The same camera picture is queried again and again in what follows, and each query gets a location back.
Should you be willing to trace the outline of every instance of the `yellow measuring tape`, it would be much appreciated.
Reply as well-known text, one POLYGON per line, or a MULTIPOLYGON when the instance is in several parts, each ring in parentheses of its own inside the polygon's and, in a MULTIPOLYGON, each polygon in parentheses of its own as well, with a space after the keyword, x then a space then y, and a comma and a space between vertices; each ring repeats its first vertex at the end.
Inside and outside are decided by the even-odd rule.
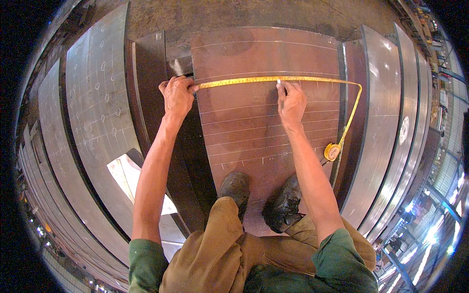
POLYGON ((309 81, 309 82, 348 83, 348 84, 358 85, 358 94, 356 96, 355 104, 353 106, 352 113, 350 114, 350 119, 348 120, 347 125, 345 126, 344 133, 342 134, 342 138, 340 139, 338 144, 330 143, 328 144, 328 146, 326 146, 324 150, 324 157, 328 159, 329 161, 334 161, 340 154, 340 150, 344 143, 345 135, 347 134, 348 128, 350 127, 350 123, 352 122, 353 115, 355 114, 358 101, 360 100, 360 94, 362 93, 361 84, 348 82, 348 81, 340 80, 340 79, 310 77, 310 76, 262 76, 262 77, 242 77, 242 78, 234 78, 234 79, 225 79, 225 80, 219 80, 215 82, 201 83, 198 86, 199 86, 199 89, 207 89, 207 88, 213 88, 216 86, 238 84, 238 83, 274 82, 279 79, 284 80, 284 81, 298 80, 298 81, 309 81))

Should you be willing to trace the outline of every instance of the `forearm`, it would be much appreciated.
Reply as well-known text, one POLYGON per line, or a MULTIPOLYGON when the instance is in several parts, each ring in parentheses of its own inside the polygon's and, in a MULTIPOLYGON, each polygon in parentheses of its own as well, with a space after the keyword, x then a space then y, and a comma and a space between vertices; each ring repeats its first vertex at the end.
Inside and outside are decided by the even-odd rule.
POLYGON ((179 119, 165 115, 145 158, 135 194, 132 239, 149 239, 161 243, 158 222, 163 208, 171 154, 181 124, 179 119), (156 225, 157 229, 148 229, 149 225, 156 225))
POLYGON ((287 128, 296 175, 319 243, 338 228, 344 228, 329 179, 314 153, 301 124, 287 128))

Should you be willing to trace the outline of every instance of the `hand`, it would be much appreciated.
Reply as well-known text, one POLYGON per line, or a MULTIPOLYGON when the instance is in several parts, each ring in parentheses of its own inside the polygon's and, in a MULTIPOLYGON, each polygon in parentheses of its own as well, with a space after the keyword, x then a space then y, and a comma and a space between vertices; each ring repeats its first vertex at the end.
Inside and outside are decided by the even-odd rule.
POLYGON ((185 76, 173 76, 168 82, 162 82, 159 90, 165 97, 165 116, 182 123, 192 108, 193 93, 199 88, 194 86, 194 80, 185 76))
POLYGON ((277 84, 279 92, 279 115, 286 131, 302 128, 301 118, 306 108, 306 95, 299 83, 281 81, 277 84))

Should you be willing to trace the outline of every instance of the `person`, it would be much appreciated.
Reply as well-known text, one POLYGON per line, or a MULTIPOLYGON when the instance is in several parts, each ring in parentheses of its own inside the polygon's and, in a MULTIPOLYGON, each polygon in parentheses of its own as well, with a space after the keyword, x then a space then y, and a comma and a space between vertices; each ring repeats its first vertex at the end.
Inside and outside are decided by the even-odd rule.
POLYGON ((376 253, 341 218, 329 180, 306 138, 306 96, 298 83, 277 85, 278 112, 291 143, 296 174, 269 198, 266 223, 289 236, 245 233, 250 178, 233 172, 218 190, 204 231, 193 232, 170 263, 158 222, 176 135, 198 90, 192 79, 159 85, 165 115, 138 181, 129 244, 129 292, 377 292, 376 253), (298 213, 306 202, 308 214, 298 213))

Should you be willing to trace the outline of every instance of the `black shoe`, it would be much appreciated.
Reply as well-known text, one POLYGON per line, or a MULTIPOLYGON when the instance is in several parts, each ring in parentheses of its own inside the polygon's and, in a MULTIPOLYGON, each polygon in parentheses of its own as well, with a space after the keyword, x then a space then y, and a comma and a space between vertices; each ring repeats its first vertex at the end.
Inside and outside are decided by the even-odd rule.
POLYGON ((221 183, 218 192, 218 198, 229 196, 233 198, 238 206, 238 218, 241 220, 244 217, 249 199, 249 176, 241 172, 231 172, 228 174, 221 183))
POLYGON ((267 199, 262 210, 262 217, 272 231, 283 233, 304 217, 304 214, 298 212, 301 196, 298 178, 296 174, 293 174, 267 199))

